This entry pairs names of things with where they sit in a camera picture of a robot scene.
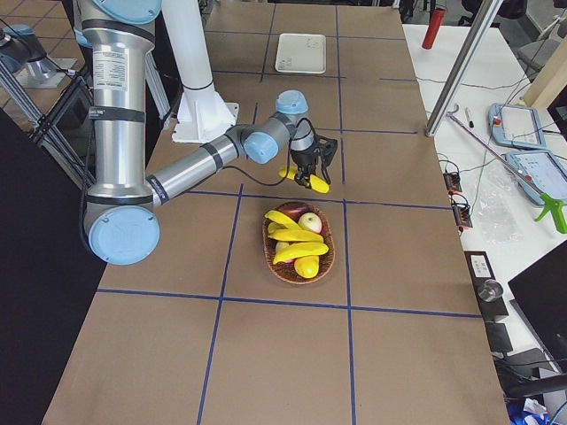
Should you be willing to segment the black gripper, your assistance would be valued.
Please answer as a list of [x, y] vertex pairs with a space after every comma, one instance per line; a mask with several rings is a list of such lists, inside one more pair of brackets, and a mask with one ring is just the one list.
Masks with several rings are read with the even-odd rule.
[[303, 151], [291, 151], [291, 159], [298, 168], [295, 182], [303, 187], [309, 186], [309, 175], [316, 175], [316, 167], [319, 159], [317, 148], [308, 148]]

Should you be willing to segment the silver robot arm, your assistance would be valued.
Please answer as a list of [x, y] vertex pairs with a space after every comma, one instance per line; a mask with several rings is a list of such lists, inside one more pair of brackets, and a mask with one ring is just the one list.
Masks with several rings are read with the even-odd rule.
[[[297, 183], [315, 173], [320, 139], [307, 100], [287, 90], [259, 125], [239, 125], [214, 87], [203, 23], [195, 1], [77, 1], [78, 42], [92, 50], [96, 181], [83, 227], [90, 249], [114, 265], [145, 259], [159, 242], [154, 210], [246, 155], [264, 164], [287, 151]], [[165, 21], [183, 96], [178, 129], [197, 149], [153, 175], [145, 172], [145, 70], [155, 21]]]

